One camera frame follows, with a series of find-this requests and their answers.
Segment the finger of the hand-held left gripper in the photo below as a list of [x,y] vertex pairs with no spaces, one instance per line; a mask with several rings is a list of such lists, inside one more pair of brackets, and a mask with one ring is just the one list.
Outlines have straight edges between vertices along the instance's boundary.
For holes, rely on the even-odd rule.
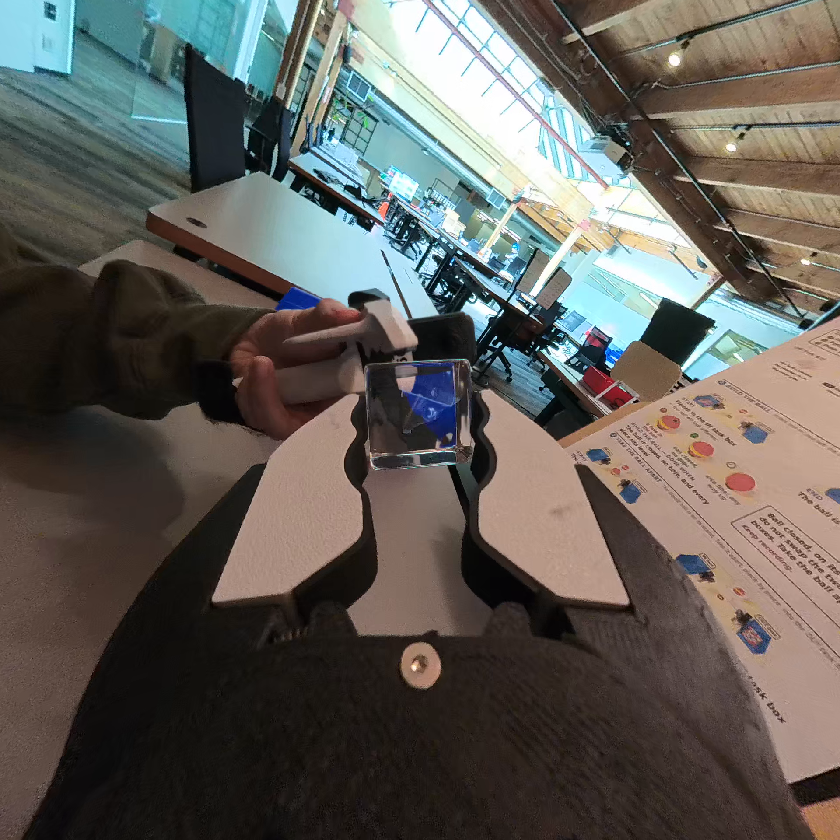
[[364,304],[364,354],[370,362],[411,360],[417,345],[415,332],[389,301]]

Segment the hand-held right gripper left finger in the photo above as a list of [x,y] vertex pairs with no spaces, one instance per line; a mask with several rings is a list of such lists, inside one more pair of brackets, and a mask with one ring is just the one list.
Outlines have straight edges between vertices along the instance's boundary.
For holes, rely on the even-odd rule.
[[370,590],[377,552],[364,402],[348,395],[266,462],[213,594],[217,607],[350,607]]

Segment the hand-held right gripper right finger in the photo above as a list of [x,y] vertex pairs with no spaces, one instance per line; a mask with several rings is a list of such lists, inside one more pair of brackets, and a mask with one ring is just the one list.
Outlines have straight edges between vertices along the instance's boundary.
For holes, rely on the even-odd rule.
[[491,391],[473,397],[461,570],[488,606],[550,604],[622,610],[629,596],[574,460]]

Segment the clear acrylic cube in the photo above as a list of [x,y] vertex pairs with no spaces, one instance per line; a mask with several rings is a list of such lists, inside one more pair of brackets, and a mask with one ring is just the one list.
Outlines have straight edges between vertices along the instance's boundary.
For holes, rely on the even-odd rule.
[[468,464],[473,388],[465,359],[371,364],[364,373],[374,470]]

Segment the person's left hand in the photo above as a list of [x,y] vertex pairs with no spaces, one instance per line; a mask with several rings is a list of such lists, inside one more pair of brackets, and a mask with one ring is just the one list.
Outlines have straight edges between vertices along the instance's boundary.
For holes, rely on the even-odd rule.
[[277,390],[275,370],[327,360],[340,353],[337,344],[287,348],[288,339],[361,319],[361,312],[324,299],[315,308],[274,311],[257,320],[239,337],[228,359],[234,378],[239,379],[235,400],[245,425],[282,441],[335,404],[336,397],[310,404],[285,404]]

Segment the black office chair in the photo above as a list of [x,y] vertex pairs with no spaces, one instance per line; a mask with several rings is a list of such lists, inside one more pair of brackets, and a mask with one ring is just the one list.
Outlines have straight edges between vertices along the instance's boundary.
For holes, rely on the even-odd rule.
[[505,357],[505,349],[515,333],[515,320],[511,311],[502,309],[488,321],[476,346],[477,359],[472,369],[475,382],[481,385],[488,384],[488,372],[496,360],[502,362],[506,382],[512,381],[511,365]]
[[245,176],[244,84],[187,44],[183,85],[192,193]]
[[293,112],[281,100],[269,98],[248,131],[247,172],[264,172],[282,182],[287,175]]
[[715,326],[714,319],[662,298],[639,340],[683,368]]

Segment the long white desk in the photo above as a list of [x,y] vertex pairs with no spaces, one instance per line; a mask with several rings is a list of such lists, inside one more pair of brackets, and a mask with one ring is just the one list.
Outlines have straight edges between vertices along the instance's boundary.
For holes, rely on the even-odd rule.
[[471,298],[510,303],[527,312],[516,302],[512,281],[491,268],[467,244],[447,233],[407,201],[391,193],[386,231],[392,244],[413,263],[413,270],[422,289],[441,313],[461,310]]

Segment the whiteboard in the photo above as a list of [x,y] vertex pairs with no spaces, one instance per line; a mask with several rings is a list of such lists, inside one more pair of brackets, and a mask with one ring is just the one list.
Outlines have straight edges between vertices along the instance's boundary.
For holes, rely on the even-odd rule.
[[571,285],[571,275],[562,267],[556,269],[539,294],[535,297],[542,309],[550,309]]
[[532,289],[537,285],[550,259],[551,257],[549,255],[540,249],[536,249],[529,259],[525,270],[522,272],[521,277],[518,279],[517,292],[531,295]]

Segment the white desk with wooden edge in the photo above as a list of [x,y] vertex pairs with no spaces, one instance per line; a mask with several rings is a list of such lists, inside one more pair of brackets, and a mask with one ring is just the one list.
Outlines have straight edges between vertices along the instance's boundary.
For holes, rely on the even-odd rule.
[[378,290],[409,319],[437,314],[406,260],[379,234],[342,222],[256,173],[153,206],[154,235],[284,295],[292,287],[346,303]]
[[385,225],[378,202],[367,195],[362,184],[322,160],[313,150],[290,158],[288,171],[290,189],[328,214],[368,233]]
[[537,353],[537,360],[543,367],[539,391],[550,396],[549,403],[535,418],[535,422],[540,426],[545,426],[549,420],[562,412],[569,412],[575,419],[594,421],[611,415],[618,417],[625,409],[638,408],[638,404],[632,402],[619,407],[610,406],[583,385],[582,374],[572,370],[551,353],[540,351]]

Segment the printed instruction sheet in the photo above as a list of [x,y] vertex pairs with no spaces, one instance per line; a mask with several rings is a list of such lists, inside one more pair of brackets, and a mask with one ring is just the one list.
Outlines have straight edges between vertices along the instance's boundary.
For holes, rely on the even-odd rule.
[[786,779],[837,771],[838,320],[639,408],[568,453],[704,597]]

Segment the pale chair back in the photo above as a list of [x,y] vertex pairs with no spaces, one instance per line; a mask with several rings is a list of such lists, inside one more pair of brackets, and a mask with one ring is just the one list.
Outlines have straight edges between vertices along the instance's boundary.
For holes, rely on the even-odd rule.
[[610,376],[638,402],[651,403],[671,393],[682,370],[677,363],[636,340],[615,362]]

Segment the white ceiling projector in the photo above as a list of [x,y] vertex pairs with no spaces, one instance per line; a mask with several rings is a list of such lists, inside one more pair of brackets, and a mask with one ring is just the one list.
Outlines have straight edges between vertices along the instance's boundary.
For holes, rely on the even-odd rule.
[[624,177],[633,164],[632,152],[608,135],[596,135],[585,140],[577,154],[590,170],[603,179]]

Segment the white cabinet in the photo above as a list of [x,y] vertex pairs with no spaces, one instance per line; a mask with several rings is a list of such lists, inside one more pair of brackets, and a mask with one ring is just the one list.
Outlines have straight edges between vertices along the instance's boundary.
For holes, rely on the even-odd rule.
[[75,1],[1,1],[1,68],[71,74]]

